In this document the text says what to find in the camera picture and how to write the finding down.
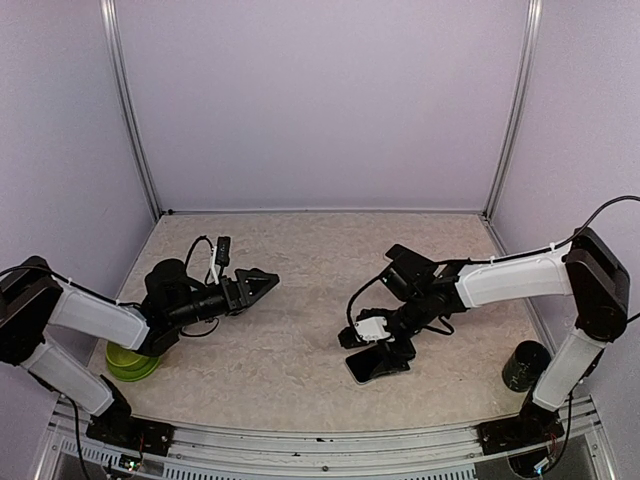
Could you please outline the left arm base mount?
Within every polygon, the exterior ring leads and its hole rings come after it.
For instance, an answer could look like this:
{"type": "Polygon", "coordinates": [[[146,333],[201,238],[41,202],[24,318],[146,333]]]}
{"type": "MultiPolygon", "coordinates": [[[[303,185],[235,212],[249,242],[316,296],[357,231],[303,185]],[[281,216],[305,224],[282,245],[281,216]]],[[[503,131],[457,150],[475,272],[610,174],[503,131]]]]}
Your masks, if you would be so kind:
{"type": "Polygon", "coordinates": [[[133,416],[131,406],[118,388],[104,375],[100,379],[109,388],[113,402],[101,415],[91,416],[87,437],[108,445],[166,457],[175,427],[133,416]]]}

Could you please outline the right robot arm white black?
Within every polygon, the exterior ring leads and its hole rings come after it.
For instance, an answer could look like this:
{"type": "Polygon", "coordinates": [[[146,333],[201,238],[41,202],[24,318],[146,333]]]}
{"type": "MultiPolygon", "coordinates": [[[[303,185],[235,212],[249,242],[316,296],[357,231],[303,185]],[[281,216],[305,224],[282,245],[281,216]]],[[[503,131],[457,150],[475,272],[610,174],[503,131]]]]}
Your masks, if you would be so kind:
{"type": "Polygon", "coordinates": [[[630,275],[591,228],[539,250],[486,260],[434,262],[401,245],[389,256],[379,279],[402,304],[356,322],[367,341],[407,341],[436,319],[501,302],[572,300],[575,322],[533,389],[534,405],[511,423],[512,436],[523,444],[549,429],[548,411],[559,409],[630,323],[630,275]]]}

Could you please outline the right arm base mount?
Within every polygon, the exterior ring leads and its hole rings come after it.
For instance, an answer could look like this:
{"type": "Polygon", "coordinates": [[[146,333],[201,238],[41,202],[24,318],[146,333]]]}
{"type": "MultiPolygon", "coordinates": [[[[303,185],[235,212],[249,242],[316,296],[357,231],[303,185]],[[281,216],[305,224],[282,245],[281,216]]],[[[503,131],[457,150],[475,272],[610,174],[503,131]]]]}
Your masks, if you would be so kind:
{"type": "Polygon", "coordinates": [[[517,450],[560,438],[565,434],[557,410],[549,411],[526,399],[518,414],[477,426],[484,455],[517,450]]]}

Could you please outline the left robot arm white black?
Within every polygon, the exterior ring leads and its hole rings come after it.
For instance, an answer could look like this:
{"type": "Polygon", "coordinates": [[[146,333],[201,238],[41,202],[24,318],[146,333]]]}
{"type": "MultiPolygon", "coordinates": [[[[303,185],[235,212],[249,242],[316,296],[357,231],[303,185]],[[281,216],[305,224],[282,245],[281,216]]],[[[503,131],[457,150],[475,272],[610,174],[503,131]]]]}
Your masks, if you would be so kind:
{"type": "Polygon", "coordinates": [[[75,330],[146,357],[175,345],[181,329],[236,316],[274,289],[278,275],[238,269],[206,285],[190,277],[183,261],[159,262],[146,275],[141,303],[97,294],[32,256],[1,272],[1,360],[21,367],[93,417],[121,445],[140,434],[137,418],[117,389],[91,373],[47,334],[50,326],[75,330]]]}

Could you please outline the black phone front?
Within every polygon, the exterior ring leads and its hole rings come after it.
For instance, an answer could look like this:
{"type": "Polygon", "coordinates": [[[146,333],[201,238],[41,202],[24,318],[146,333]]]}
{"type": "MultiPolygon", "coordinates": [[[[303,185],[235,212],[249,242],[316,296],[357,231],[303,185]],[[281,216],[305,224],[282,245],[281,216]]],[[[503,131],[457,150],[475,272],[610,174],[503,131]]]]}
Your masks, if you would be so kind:
{"type": "Polygon", "coordinates": [[[373,369],[378,365],[378,362],[379,357],[375,353],[374,347],[350,355],[345,360],[348,370],[359,384],[378,379],[372,377],[373,369]]]}

